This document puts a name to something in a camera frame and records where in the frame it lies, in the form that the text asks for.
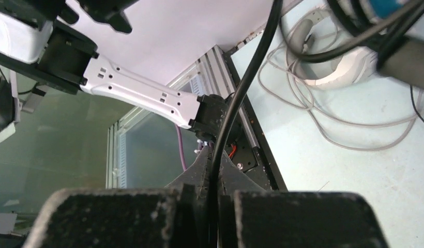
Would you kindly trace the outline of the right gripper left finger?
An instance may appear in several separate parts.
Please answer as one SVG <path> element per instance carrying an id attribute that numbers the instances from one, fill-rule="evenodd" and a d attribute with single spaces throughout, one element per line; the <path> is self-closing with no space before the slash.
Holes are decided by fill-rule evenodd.
<path id="1" fill-rule="evenodd" d="M 159 189 L 62 189 L 42 206 L 25 247 L 209 247 L 212 151 Z"/>

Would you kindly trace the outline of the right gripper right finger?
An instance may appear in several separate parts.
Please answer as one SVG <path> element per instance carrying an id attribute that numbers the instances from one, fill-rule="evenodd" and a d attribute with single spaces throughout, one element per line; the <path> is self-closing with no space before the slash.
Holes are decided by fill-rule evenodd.
<path id="1" fill-rule="evenodd" d="M 388 247 L 376 215 L 355 192 L 265 190 L 227 154 L 219 183 L 221 247 Z"/>

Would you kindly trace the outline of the large black blue headphones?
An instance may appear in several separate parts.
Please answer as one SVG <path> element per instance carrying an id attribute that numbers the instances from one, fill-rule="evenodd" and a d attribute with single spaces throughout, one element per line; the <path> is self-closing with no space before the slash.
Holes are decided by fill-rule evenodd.
<path id="1" fill-rule="evenodd" d="M 424 14 L 424 1 L 396 2 L 389 15 L 378 12 L 368 18 L 360 1 L 352 1 L 353 14 L 338 1 L 305 1 L 307 13 L 298 18 L 292 13 L 280 20 L 273 12 L 268 19 L 259 45 L 237 89 L 224 119 L 213 153 L 211 181 L 218 181 L 220 159 L 230 134 L 236 110 L 256 82 L 252 94 L 261 122 L 267 126 L 267 139 L 279 157 L 279 170 L 289 190 L 354 191 L 371 198 L 382 210 L 380 218 L 394 247 L 424 247 L 424 200 L 416 198 L 414 208 L 400 213 L 399 200 L 408 202 L 410 182 L 422 183 L 424 190 L 424 130 L 416 121 L 424 116 L 424 62 L 408 52 L 390 72 L 385 67 L 409 42 L 406 33 Z M 332 72 L 330 60 L 355 48 L 367 48 L 376 54 L 375 73 L 363 82 L 333 90 L 312 89 L 316 106 L 323 111 L 354 123 L 387 123 L 420 112 L 407 137 L 398 145 L 382 151 L 343 149 L 325 140 L 310 115 L 289 106 L 267 93 L 264 85 L 287 101 L 298 104 L 287 84 L 287 74 L 271 64 L 260 69 L 266 56 L 277 46 L 286 48 L 301 61 L 309 78 Z M 316 119 L 327 136 L 342 145 L 375 148 L 392 143 L 407 128 L 407 123 L 394 127 L 367 129 L 335 122 L 317 111 Z"/>

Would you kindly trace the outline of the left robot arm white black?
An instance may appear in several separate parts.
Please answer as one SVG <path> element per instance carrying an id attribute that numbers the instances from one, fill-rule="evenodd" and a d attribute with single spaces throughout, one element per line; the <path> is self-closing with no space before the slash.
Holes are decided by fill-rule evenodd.
<path id="1" fill-rule="evenodd" d="M 78 13 L 66 1 L 0 1 L 0 66 L 47 86 L 113 98 L 158 114 L 204 141 L 216 141 L 228 104 L 218 95 L 175 90 L 124 69 L 72 28 Z"/>

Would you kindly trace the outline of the white gaming headphones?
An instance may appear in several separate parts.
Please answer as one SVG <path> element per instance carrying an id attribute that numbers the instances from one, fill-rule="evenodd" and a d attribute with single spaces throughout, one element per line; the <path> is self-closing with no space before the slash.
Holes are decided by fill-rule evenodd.
<path id="1" fill-rule="evenodd" d="M 271 64 L 273 67 L 285 72 L 287 74 L 287 84 L 289 86 L 289 89 L 291 90 L 295 99 L 298 101 L 298 104 L 294 104 L 290 101 L 287 101 L 278 94 L 268 89 L 261 80 L 260 72 L 257 73 L 257 79 L 260 86 L 273 97 L 296 109 L 306 111 L 312 118 L 322 137 L 331 144 L 343 149 L 355 151 L 382 151 L 398 145 L 407 137 L 407 135 L 413 128 L 415 121 L 419 118 L 420 112 L 415 112 L 415 114 L 410 117 L 387 123 L 354 123 L 337 118 L 323 111 L 321 108 L 317 107 L 316 100 L 311 91 L 312 89 L 339 89 L 370 79 L 375 73 L 375 58 L 376 54 L 374 52 L 371 52 L 370 49 L 355 48 L 352 51 L 347 52 L 345 55 L 341 55 L 339 58 L 330 60 L 332 72 L 329 75 L 322 77 L 318 76 L 315 79 L 311 79 L 301 67 L 300 59 L 292 55 L 292 53 L 288 50 L 288 48 L 285 47 L 284 44 L 277 46 L 275 49 L 273 49 L 270 53 L 267 54 L 266 60 L 262 63 L 260 69 L 263 70 L 266 64 Z M 317 111 L 335 122 L 358 128 L 388 128 L 398 126 L 403 123 L 407 123 L 408 125 L 405 131 L 390 144 L 375 148 L 350 147 L 342 145 L 330 139 L 327 136 L 324 128 L 316 119 L 316 116 L 314 115 L 313 111 Z"/>

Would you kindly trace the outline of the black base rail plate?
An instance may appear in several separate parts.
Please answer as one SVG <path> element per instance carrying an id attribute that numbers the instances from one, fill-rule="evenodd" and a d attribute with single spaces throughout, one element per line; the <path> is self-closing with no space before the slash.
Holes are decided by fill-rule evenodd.
<path id="1" fill-rule="evenodd" d="M 278 164 L 248 96 L 241 104 L 236 122 L 241 127 L 241 135 L 236 142 L 236 155 L 233 156 L 232 161 L 240 165 L 242 172 L 262 188 L 287 191 Z"/>

